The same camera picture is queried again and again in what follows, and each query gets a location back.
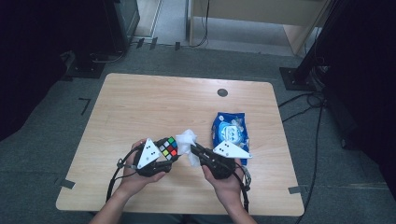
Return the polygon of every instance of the table top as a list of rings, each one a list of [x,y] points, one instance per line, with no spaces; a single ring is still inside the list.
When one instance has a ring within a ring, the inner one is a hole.
[[[225,89],[228,95],[218,95]],[[109,74],[99,93],[62,188],[60,210],[99,211],[118,159],[132,143],[156,141],[187,129],[197,143],[212,147],[211,126],[218,112],[244,112],[253,159],[248,160],[251,215],[300,216],[304,206],[288,143],[270,83],[190,77]],[[226,214],[200,167],[186,155],[157,183],[147,185],[126,204],[126,212]]]

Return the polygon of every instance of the person's right hand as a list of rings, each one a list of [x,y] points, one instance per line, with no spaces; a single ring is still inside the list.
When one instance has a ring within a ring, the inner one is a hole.
[[[235,162],[241,165],[239,159],[235,159]],[[236,179],[234,175],[231,175],[227,179],[215,179],[212,172],[205,165],[202,166],[204,171],[205,179],[213,186],[219,201],[227,210],[228,215],[233,220],[234,223],[250,224],[256,223],[256,221],[251,217],[245,210],[241,202],[241,185],[239,180]],[[237,166],[235,173],[242,180],[244,177],[244,172],[240,166]]]
[[[241,165],[239,159],[235,159],[235,162]],[[207,166],[203,165],[202,170],[204,171],[205,179],[213,186],[219,201],[224,207],[242,205],[241,186],[234,175],[231,175],[227,179],[215,179]],[[244,173],[239,166],[237,166],[235,172],[239,178],[243,179]]]

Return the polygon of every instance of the floor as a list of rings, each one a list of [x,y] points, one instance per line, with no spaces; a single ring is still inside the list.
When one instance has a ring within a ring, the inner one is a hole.
[[[146,42],[157,37],[158,44],[188,46],[186,33],[186,0],[138,0],[141,22],[136,29],[135,40]],[[316,28],[297,56],[304,57],[317,36]],[[193,45],[199,44],[205,35],[205,18],[194,18]],[[207,40],[200,46],[205,49],[221,49],[238,52],[254,52],[279,56],[295,56],[281,24],[208,19]]]

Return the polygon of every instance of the wet wipes package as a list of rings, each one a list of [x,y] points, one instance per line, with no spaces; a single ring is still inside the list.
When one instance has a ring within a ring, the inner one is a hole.
[[[245,113],[219,112],[212,126],[213,147],[228,140],[248,152],[248,130],[245,124]],[[247,165],[247,159],[241,159]]]

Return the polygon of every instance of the wrist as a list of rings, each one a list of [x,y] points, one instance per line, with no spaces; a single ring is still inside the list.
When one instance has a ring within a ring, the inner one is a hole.
[[[121,202],[128,202],[128,200],[132,196],[133,195],[131,195],[127,190],[118,188],[118,189],[116,189],[116,191],[114,191],[113,196],[111,196],[111,197],[112,198],[114,197],[115,199],[117,199],[118,201],[121,201]]]

